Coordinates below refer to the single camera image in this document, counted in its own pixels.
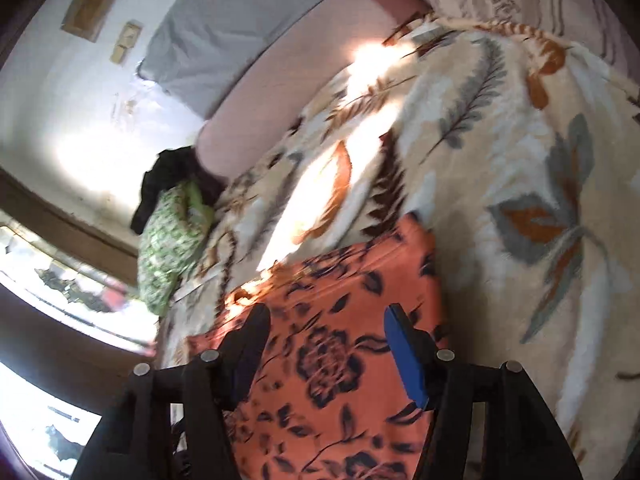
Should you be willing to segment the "black clothing pile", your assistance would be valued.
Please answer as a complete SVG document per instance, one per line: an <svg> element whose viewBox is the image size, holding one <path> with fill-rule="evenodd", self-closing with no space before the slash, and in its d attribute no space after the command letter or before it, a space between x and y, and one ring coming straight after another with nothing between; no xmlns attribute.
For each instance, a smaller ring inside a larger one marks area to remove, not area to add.
<svg viewBox="0 0 640 480"><path fill-rule="evenodd" d="M145 171L140 190L140 204L130 221L130 230L141 235L153 213L160 194L190 181L201 192L203 202L213 206L226 188L226 182L207 172L198 161L192 146L163 150L149 171Z"/></svg>

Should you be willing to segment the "grey pillow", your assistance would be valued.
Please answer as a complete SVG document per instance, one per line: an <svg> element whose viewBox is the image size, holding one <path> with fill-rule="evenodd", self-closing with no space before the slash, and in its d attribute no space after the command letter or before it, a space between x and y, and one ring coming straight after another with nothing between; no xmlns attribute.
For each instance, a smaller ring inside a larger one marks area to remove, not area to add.
<svg viewBox="0 0 640 480"><path fill-rule="evenodd" d="M137 75L209 118L245 72L322 0L176 0Z"/></svg>

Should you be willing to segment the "orange black floral garment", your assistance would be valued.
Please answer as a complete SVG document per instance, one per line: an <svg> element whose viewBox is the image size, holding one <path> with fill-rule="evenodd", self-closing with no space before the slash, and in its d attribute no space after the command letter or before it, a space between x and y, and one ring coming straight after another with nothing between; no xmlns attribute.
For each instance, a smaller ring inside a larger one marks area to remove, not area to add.
<svg viewBox="0 0 640 480"><path fill-rule="evenodd" d="M431 419L405 392L383 316L397 304L445 343L434 234L404 214L373 240L287 266L262 304L262 362L226 415L241 476L411 478Z"/></svg>

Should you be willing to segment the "framed wall picture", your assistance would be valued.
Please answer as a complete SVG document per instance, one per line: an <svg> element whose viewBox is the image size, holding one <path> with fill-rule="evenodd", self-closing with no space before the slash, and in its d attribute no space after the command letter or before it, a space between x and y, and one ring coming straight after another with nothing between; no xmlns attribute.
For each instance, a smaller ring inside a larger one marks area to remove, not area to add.
<svg viewBox="0 0 640 480"><path fill-rule="evenodd" d="M76 37L96 42L115 0L72 0L61 29Z"/></svg>

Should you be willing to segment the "beige wall switch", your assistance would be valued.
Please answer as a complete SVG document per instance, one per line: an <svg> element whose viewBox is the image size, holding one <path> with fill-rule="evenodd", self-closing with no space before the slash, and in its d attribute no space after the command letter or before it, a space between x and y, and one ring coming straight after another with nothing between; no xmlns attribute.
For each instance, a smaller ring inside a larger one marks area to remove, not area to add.
<svg viewBox="0 0 640 480"><path fill-rule="evenodd" d="M122 65L129 51L136 45L141 32L142 26L137 22L126 23L116 40L110 61Z"/></svg>

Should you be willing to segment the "pink bolster cushion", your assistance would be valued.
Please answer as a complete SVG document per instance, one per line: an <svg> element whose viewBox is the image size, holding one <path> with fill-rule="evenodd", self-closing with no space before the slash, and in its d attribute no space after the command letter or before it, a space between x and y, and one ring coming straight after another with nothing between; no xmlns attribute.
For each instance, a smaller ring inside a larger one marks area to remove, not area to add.
<svg viewBox="0 0 640 480"><path fill-rule="evenodd" d="M380 44L425 0L322 0L253 63L204 125L195 143L200 165L232 180L255 165L303 107L366 44Z"/></svg>

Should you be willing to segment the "leaf-pattern fleece blanket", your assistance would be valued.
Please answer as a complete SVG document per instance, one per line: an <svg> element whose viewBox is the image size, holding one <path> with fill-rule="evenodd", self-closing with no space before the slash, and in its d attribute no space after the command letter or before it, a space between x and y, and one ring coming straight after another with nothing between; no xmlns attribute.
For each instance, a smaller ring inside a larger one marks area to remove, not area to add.
<svg viewBox="0 0 640 480"><path fill-rule="evenodd" d="M582 475L638 441L639 88L509 22L426 16L337 74L215 205L160 358L215 348L282 271L409 212L435 237L446 341L520 362Z"/></svg>

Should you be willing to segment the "green white patterned pillow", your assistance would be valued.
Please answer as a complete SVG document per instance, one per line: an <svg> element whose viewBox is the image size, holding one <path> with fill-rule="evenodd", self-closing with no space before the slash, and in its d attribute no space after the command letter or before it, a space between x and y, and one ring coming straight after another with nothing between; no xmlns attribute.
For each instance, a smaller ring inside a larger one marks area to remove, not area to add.
<svg viewBox="0 0 640 480"><path fill-rule="evenodd" d="M193 181L160 193L142 231L138 255L138 293L152 314L166 315L180 276L191 265L213 218L213 208L203 202Z"/></svg>

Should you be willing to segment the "stained glass window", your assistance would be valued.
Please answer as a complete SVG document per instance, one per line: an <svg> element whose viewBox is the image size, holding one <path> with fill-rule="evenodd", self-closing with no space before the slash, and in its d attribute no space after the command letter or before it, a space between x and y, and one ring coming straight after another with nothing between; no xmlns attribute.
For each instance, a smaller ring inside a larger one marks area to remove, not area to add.
<svg viewBox="0 0 640 480"><path fill-rule="evenodd" d="M1 216L1 426L40 477L72 475L158 319L134 288Z"/></svg>

